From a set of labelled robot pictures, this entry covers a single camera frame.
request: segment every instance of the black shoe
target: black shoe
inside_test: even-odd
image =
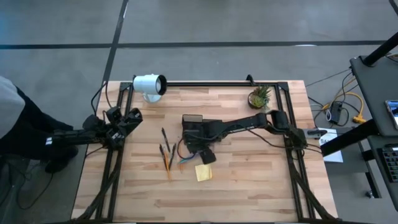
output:
[[[77,154],[78,154],[78,149],[76,146],[69,147],[64,157],[51,160],[45,166],[44,171],[49,174],[60,172],[68,165],[69,161],[73,159]]]

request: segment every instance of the black metal frame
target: black metal frame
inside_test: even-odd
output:
[[[168,86],[169,87],[181,87],[181,86],[194,86],[194,87],[206,86],[206,87],[209,87],[209,86],[269,85],[270,87],[273,87],[275,89],[275,98],[277,101],[278,110],[281,110],[281,111],[283,111],[283,104],[282,104],[282,97],[281,97],[280,91],[281,90],[284,91],[290,123],[292,125],[296,126],[293,105],[292,105],[292,101],[290,98],[289,86],[288,86],[287,82],[254,82],[251,75],[248,75],[246,80],[247,80],[247,82],[169,82]],[[117,106],[119,106],[119,107],[121,106],[121,103],[123,100],[123,94],[125,93],[126,90],[128,90],[128,96],[127,96],[126,112],[125,113],[128,114],[128,111],[130,110],[131,104],[132,104],[132,96],[133,96],[132,83],[122,82],[120,84]],[[322,212],[322,211],[324,211],[323,207],[320,206],[320,203],[316,200],[314,194],[311,193],[309,186],[308,186],[308,178],[307,178],[307,173],[305,170],[304,159],[303,159],[303,155],[301,153],[297,153],[297,160],[298,160],[298,166],[299,166],[300,173],[296,170],[294,160],[292,157],[292,152],[296,151],[296,150],[298,150],[297,152],[300,151],[300,149],[291,149],[290,147],[286,148],[287,165],[289,167],[289,172],[290,172],[290,180],[292,183],[293,198],[295,201],[295,209],[296,209],[298,222],[308,223],[308,221],[313,220],[313,221],[320,222],[320,223],[322,223],[323,221],[327,221],[327,223],[329,223],[329,222],[336,223],[338,220],[335,220],[329,214],[327,214],[327,213],[325,214]],[[118,151],[118,156],[116,158],[116,164],[115,164],[115,167],[114,167],[112,173],[110,173],[110,169],[111,169],[111,161],[112,161],[113,151],[111,151],[111,150],[108,151],[108,154],[106,156],[105,167],[104,167],[103,179],[101,182],[101,190],[95,198],[95,200],[97,200],[98,203],[95,203],[95,206],[90,205],[90,207],[88,207],[88,209],[90,209],[89,215],[86,215],[84,217],[79,217],[76,220],[72,220],[73,223],[107,223],[107,222],[109,223],[109,222],[113,222],[116,196],[117,196],[117,192],[118,192],[119,175],[120,175],[120,171],[121,171],[121,163],[123,160],[123,151],[124,151],[124,147],[122,147],[122,149],[120,151]],[[104,202],[104,198],[106,196],[106,192],[109,190],[111,185],[112,185],[112,190],[111,190],[111,195],[110,195],[110,200],[109,200],[108,214],[107,214],[106,218],[103,218],[103,202]],[[304,218],[302,204],[300,201],[299,188],[297,185],[301,186],[302,190],[305,193],[309,218]],[[315,207],[317,208],[318,213],[325,220],[317,220],[316,219],[314,205],[312,202],[315,203],[315,205],[316,205]],[[95,210],[96,210],[95,218],[90,219]]]

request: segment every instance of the person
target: person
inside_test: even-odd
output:
[[[43,113],[10,80],[0,76],[0,154],[15,154],[48,162],[45,171],[53,174],[74,158],[75,146],[56,148],[46,145],[54,130],[73,127]]]

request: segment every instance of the power adapter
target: power adapter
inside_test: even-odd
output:
[[[338,124],[340,121],[340,115],[341,115],[341,107],[343,107],[342,102],[333,102],[329,108],[330,111],[330,120],[332,124]]]

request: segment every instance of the table leg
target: table leg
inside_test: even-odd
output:
[[[367,138],[370,135],[379,134],[377,126],[373,119],[359,125],[358,127],[338,136],[337,138],[332,139],[324,143],[321,146],[323,156],[328,156],[334,152],[339,151],[340,149],[349,146],[350,144],[354,144]]]

